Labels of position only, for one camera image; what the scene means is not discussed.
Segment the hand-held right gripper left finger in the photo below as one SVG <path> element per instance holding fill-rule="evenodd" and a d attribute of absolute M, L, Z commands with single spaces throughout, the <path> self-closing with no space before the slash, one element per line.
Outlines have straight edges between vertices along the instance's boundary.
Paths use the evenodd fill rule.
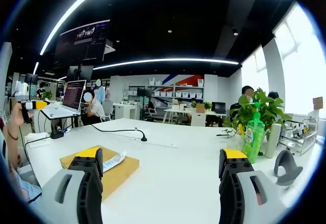
<path fill-rule="evenodd" d="M 80 151 L 42 187 L 41 213 L 50 223 L 102 223 L 102 177 L 102 149 Z"/>

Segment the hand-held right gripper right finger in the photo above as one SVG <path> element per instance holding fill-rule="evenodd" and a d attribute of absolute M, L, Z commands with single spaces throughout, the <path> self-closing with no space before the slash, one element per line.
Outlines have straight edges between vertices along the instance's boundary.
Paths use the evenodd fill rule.
<path fill-rule="evenodd" d="M 285 214 L 276 185 L 241 151 L 220 150 L 219 178 L 219 223 L 278 223 Z"/>

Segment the person's left hand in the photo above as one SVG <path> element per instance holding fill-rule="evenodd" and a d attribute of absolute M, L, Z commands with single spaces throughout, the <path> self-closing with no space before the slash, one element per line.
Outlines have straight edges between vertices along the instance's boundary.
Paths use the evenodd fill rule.
<path fill-rule="evenodd" d="M 15 103 L 15 106 L 12 109 L 9 124 L 10 126 L 21 126 L 25 122 L 22 114 L 22 104 L 19 102 Z"/>

